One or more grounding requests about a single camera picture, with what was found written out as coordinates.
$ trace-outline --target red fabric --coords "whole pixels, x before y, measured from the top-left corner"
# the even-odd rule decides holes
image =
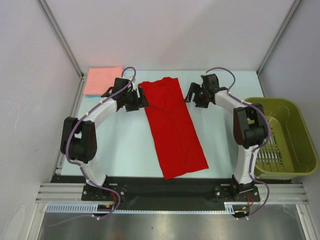
[[[208,169],[177,78],[139,84],[150,106],[145,107],[164,179]]]

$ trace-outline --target green basket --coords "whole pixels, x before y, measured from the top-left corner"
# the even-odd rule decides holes
[[[272,132],[270,142],[258,153],[256,178],[288,180],[313,174],[318,157],[298,106],[284,98],[250,97],[246,101],[262,104]]]

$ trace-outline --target white wall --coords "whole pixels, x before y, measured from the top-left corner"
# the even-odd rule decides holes
[[[79,78],[35,0],[2,1],[0,29],[1,236],[20,205],[26,231],[39,185],[53,172]]]
[[[47,0],[89,67],[256,71],[293,0]]]
[[[267,96],[284,97],[300,108],[320,154],[320,1],[306,0],[261,75]],[[320,224],[320,170],[302,179]]]

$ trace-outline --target shiny floor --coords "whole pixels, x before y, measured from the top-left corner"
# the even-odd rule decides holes
[[[267,205],[249,220],[209,214],[113,214],[107,219],[46,213],[38,240],[304,240],[295,205]]]

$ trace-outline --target pink cloth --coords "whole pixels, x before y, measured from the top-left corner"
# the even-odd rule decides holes
[[[121,78],[122,66],[90,68],[83,90],[85,95],[102,95],[115,83],[115,78]]]

